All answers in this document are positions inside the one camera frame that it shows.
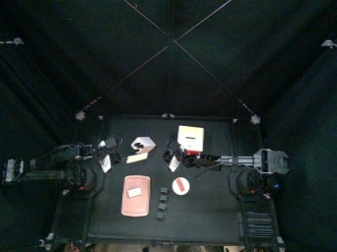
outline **pink cutting board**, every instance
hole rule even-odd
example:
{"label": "pink cutting board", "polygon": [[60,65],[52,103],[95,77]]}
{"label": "pink cutting board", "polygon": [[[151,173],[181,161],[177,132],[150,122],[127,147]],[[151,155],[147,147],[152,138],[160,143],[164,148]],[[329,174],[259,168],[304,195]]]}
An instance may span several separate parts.
{"label": "pink cutting board", "polygon": [[[140,188],[140,195],[128,197],[127,191]],[[127,217],[144,217],[148,214],[150,177],[132,175],[124,179],[122,214]]]}

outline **white card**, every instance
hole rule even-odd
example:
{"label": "white card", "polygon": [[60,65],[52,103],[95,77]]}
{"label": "white card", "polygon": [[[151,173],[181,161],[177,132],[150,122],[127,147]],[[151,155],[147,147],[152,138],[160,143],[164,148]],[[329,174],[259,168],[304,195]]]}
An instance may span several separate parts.
{"label": "white card", "polygon": [[172,159],[171,159],[170,165],[168,165],[170,170],[172,172],[175,172],[179,165],[181,165],[181,162],[178,161],[178,159],[174,156]]}
{"label": "white card", "polygon": [[106,155],[106,157],[102,159],[100,166],[103,168],[103,171],[108,172],[108,170],[111,169],[111,156],[110,155]]}
{"label": "white card", "polygon": [[128,156],[127,160],[126,160],[126,163],[131,163],[131,162],[135,162],[135,161],[144,160],[144,159],[147,159],[147,155],[148,155],[148,153]]}

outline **black cloth wall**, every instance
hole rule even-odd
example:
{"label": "black cloth wall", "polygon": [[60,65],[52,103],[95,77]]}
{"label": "black cloth wall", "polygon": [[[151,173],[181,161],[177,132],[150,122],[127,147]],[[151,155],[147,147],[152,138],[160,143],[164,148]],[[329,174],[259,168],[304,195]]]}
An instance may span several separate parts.
{"label": "black cloth wall", "polygon": [[259,115],[318,57],[334,0],[4,1],[74,113]]}
{"label": "black cloth wall", "polygon": [[326,49],[263,120],[265,146],[290,155],[277,210],[283,239],[301,251],[337,248],[336,71],[337,50]]}
{"label": "black cloth wall", "polygon": [[[0,162],[36,158],[70,143],[74,118],[25,51],[0,46]],[[24,248],[13,251],[37,250],[29,247],[39,245],[49,232],[56,192],[56,185],[44,182],[0,188],[0,251],[17,247]]]}

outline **red object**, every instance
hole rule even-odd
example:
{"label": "red object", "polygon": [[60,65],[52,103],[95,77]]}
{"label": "red object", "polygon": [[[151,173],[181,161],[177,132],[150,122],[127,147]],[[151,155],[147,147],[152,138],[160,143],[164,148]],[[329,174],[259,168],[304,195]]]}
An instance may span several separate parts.
{"label": "red object", "polygon": [[191,150],[185,150],[186,155],[199,155],[201,152],[198,151],[191,151]]}
{"label": "red object", "polygon": [[183,182],[182,182],[179,177],[177,178],[177,183],[178,183],[181,191],[183,192],[185,191],[185,185],[183,185]]}

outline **white box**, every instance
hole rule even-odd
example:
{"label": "white box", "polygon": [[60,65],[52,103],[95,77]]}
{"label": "white box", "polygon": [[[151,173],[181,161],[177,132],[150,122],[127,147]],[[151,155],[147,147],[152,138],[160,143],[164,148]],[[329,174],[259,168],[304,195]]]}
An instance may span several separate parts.
{"label": "white box", "polygon": [[182,149],[202,152],[205,147],[205,128],[179,126],[178,143]]}
{"label": "white box", "polygon": [[148,137],[139,137],[131,143],[131,148],[136,154],[148,153],[155,147],[152,140]]}

